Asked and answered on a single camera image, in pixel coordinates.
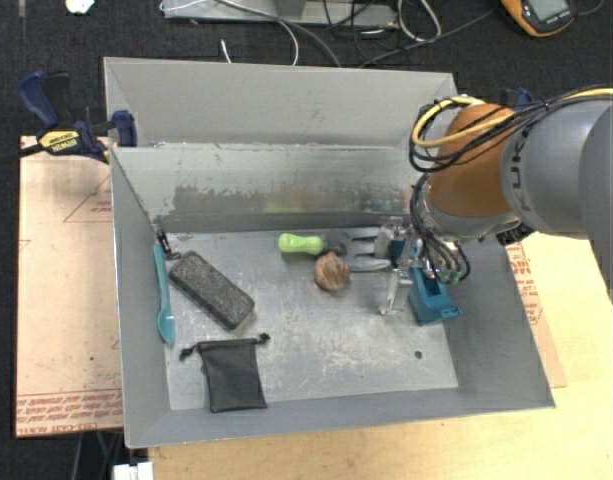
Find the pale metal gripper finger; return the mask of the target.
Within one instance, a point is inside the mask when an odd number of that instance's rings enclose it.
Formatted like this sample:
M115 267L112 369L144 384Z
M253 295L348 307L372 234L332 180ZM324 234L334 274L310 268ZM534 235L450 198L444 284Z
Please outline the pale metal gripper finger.
M396 270L393 269L388 278L387 293L383 303L379 307L381 315L389 314L394 306L396 299Z
M398 271L398 284L395 295L395 310L402 311L407 301L407 294L411 286L411 278L408 271Z

